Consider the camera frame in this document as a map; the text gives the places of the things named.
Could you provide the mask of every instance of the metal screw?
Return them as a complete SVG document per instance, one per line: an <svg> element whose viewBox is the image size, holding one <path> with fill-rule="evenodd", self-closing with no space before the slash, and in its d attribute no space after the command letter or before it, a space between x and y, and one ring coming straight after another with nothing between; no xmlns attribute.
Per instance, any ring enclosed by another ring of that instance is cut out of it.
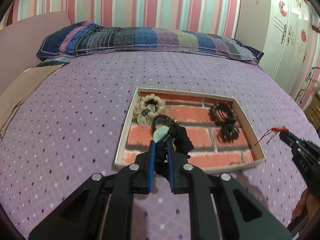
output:
<svg viewBox="0 0 320 240"><path fill-rule="evenodd" d="M102 179L102 175L100 173L95 173L91 176L91 179L93 179L94 181L99 181L100 179Z"/></svg>
<svg viewBox="0 0 320 240"><path fill-rule="evenodd" d="M129 166L129 169L132 171L137 171L140 168L139 164L133 163Z"/></svg>
<svg viewBox="0 0 320 240"><path fill-rule="evenodd" d="M228 173L221 174L221 179L228 181L231 179L231 176Z"/></svg>
<svg viewBox="0 0 320 240"><path fill-rule="evenodd" d="M189 164L189 163L186 163L185 165L183 165L183 168L186 170L186 171L191 171L193 169L193 165Z"/></svg>

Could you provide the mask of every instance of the human hand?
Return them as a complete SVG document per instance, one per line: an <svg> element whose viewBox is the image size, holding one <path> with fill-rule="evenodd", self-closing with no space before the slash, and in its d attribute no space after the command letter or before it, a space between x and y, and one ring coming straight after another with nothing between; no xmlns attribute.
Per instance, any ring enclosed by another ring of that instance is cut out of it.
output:
<svg viewBox="0 0 320 240"><path fill-rule="evenodd" d="M318 209L320 208L320 197L311 195L309 190L305 189L301 194L299 202L292 212L292 220L301 215L305 206L307 206L309 219L305 226L300 230L299 234L301 234L303 230L305 230L305 228L309 225L313 217L316 215Z"/></svg>

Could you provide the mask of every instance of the blue gripper pad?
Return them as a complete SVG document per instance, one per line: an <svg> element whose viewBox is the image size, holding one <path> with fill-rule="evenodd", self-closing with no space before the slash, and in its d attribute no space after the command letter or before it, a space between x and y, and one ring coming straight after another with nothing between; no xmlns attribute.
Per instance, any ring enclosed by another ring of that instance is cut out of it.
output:
<svg viewBox="0 0 320 240"><path fill-rule="evenodd" d="M170 150L170 143L167 141L167 154L168 154L168 163L169 163L169 183L171 192L173 192L173 166L172 166L172 159L171 159L171 150Z"/></svg>
<svg viewBox="0 0 320 240"><path fill-rule="evenodd" d="M155 172L155 158L156 158L156 143L152 142L152 149L151 149L151 157L150 157L150 166L148 172L148 191L151 193L152 186L153 186L153 174Z"/></svg>

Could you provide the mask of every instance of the polka dot pattern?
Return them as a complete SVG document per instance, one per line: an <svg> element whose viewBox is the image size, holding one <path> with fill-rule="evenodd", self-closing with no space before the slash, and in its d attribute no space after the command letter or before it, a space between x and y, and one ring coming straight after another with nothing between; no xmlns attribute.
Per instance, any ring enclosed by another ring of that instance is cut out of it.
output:
<svg viewBox="0 0 320 240"><path fill-rule="evenodd" d="M301 109L259 67L175 52L117 52L75 58L50 75L20 107L0 143L0 203L27 238L95 172L115 173L114 154L137 87L234 97L260 138L285 124L320 144ZM262 141L266 162L235 178L284 225L306 187L278 137ZM155 178L135 196L132 239L190 239L187 195Z"/></svg>

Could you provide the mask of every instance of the white scrunchie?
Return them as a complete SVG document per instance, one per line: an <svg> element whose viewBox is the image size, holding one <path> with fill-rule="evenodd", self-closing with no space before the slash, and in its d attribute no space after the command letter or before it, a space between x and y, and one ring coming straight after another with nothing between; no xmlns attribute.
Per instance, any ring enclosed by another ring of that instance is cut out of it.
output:
<svg viewBox="0 0 320 240"><path fill-rule="evenodd" d="M146 102L150 100L157 102L157 104L146 105ZM136 108L133 111L133 114L137 116L137 122L139 125L148 125L152 123L154 118L160 115L164 106L165 102L160 97L154 94L147 95L145 97L141 97L140 102L136 105Z"/></svg>

